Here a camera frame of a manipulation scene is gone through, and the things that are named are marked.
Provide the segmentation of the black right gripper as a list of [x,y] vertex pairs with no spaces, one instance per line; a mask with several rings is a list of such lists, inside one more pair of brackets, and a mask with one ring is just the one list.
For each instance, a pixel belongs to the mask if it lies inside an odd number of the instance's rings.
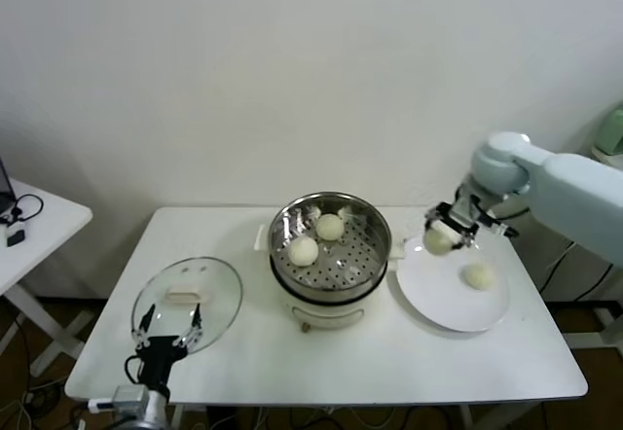
[[478,225],[488,226],[491,217],[477,196],[459,196],[454,202],[440,202],[435,206],[436,213],[426,213],[424,232],[437,231],[440,220],[454,229],[453,250],[470,248],[479,231]]

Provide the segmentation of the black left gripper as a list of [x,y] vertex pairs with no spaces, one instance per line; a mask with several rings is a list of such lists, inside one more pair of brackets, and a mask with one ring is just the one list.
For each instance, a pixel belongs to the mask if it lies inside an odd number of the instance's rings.
[[136,344],[131,359],[140,361],[136,384],[145,385],[150,391],[169,394],[168,379],[173,365],[193,352],[202,339],[201,305],[197,304],[191,315],[191,326],[177,336],[159,336],[148,339],[148,331],[155,313],[152,304],[141,317],[137,327],[131,330]]

